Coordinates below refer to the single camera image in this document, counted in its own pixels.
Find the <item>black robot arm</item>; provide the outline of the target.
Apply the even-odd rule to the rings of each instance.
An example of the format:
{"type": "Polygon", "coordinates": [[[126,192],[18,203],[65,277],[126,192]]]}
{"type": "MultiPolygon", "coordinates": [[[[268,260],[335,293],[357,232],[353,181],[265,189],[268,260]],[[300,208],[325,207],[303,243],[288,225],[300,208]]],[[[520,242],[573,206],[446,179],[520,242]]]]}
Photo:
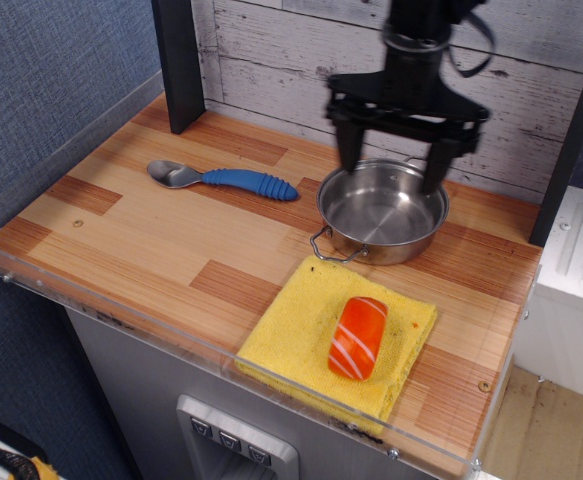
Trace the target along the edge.
{"type": "Polygon", "coordinates": [[[454,159],[475,151],[486,107],[450,89],[440,75],[454,26],[467,22],[489,43],[475,1],[394,1],[382,29],[384,67],[327,80],[326,116],[335,127],[342,168],[356,169],[366,131],[429,144],[421,191],[433,193],[454,159]]]}

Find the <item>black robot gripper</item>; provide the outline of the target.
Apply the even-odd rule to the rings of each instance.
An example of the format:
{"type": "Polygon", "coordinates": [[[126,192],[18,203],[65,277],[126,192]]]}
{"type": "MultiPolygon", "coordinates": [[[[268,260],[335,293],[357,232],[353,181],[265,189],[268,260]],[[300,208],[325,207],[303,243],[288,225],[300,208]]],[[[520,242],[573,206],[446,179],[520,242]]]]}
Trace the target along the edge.
{"type": "Polygon", "coordinates": [[[489,112],[444,83],[440,69],[450,38],[385,34],[381,70],[328,78],[331,98],[326,116],[335,127],[343,170],[355,170],[368,130],[429,143],[422,182],[422,193],[429,195],[438,189],[454,158],[476,151],[489,112]]]}

